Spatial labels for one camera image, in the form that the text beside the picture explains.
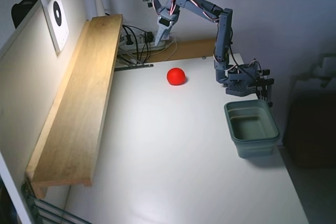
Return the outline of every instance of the wooden shelf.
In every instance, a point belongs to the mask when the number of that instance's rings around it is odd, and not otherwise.
[[[26,169],[38,198],[49,186],[92,185],[121,25],[114,15],[83,27]]]

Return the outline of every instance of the desk lamp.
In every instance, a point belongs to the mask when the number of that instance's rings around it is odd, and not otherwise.
[[[94,0],[97,16],[104,16],[105,10],[102,0]],[[55,46],[56,53],[60,53],[68,39],[69,28],[64,14],[61,0],[41,0],[47,19],[49,31]]]

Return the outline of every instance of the black circle target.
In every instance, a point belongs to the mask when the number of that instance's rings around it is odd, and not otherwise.
[[[57,25],[61,26],[61,24],[62,24],[62,13],[61,13],[61,9],[59,8],[59,5],[56,1],[54,2],[54,17],[55,17]]]

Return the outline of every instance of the metal frame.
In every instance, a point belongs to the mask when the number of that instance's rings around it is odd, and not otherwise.
[[[28,181],[25,181],[22,184],[21,192],[24,196],[24,200],[26,201],[26,204],[35,224],[92,224],[82,218],[79,218],[76,215],[64,211],[61,208],[55,207],[54,205],[45,202],[44,200],[37,199]]]
[[[115,68],[115,71],[123,71],[123,70],[132,70],[132,69],[139,69],[139,68],[152,68],[154,67],[153,64],[144,64],[141,61],[137,60],[132,54],[129,54],[125,51],[125,55],[119,54],[117,55],[117,60],[125,65],[124,67]]]

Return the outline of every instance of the power strip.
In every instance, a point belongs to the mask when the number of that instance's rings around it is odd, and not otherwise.
[[[139,52],[147,52],[147,46],[145,44],[144,38],[141,35],[136,35],[136,39],[138,41],[138,50]],[[123,54],[123,50],[126,50],[131,53],[136,53],[136,45],[135,45],[135,40],[134,37],[132,36],[133,44],[132,45],[126,45],[126,35],[120,37],[120,42],[119,42],[119,50],[118,54]],[[161,40],[160,43],[155,46],[155,42],[148,43],[148,49],[149,51],[158,51],[161,49],[164,49],[166,47],[166,41]]]

